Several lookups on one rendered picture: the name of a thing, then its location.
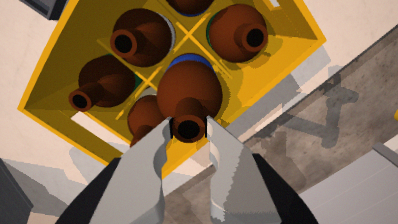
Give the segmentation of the yellow crate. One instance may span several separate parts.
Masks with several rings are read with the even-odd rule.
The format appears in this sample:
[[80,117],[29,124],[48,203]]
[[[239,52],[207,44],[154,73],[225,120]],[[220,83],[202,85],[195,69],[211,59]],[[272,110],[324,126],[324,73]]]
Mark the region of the yellow crate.
[[[327,41],[303,0],[276,1],[280,6],[274,7],[270,0],[214,0],[212,9],[210,6],[199,16],[186,17],[171,8],[166,0],[70,0],[40,56],[17,110],[107,166],[114,157],[119,158],[124,153],[70,119],[79,111],[70,105],[68,96],[79,88],[78,77],[83,66],[111,53],[143,79],[122,104],[111,108],[94,105],[82,112],[130,145],[133,136],[127,126],[127,116],[134,103],[148,86],[157,91],[166,68],[177,56],[196,53],[211,63],[219,79],[223,100],[214,120],[226,128]],[[250,5],[262,14],[268,42],[251,60],[231,63],[220,58],[209,46],[206,27],[214,14],[238,3]],[[158,12],[175,28],[173,49],[176,49],[155,66],[133,66],[111,49],[110,37],[115,22],[124,12],[134,8]]]

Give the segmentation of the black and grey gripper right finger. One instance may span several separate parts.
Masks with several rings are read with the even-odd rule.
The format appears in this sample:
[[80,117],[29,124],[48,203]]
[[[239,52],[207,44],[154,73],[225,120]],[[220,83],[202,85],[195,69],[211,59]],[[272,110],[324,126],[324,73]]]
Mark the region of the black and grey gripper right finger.
[[319,224],[301,197],[259,154],[205,116],[213,224]]

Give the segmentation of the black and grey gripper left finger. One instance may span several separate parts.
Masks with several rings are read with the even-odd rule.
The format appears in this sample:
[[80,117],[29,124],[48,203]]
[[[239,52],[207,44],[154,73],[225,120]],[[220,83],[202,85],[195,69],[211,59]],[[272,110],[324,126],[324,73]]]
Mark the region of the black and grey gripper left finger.
[[173,119],[166,118],[114,158],[55,224],[162,224],[165,200],[161,169],[167,162],[166,145],[173,139]]

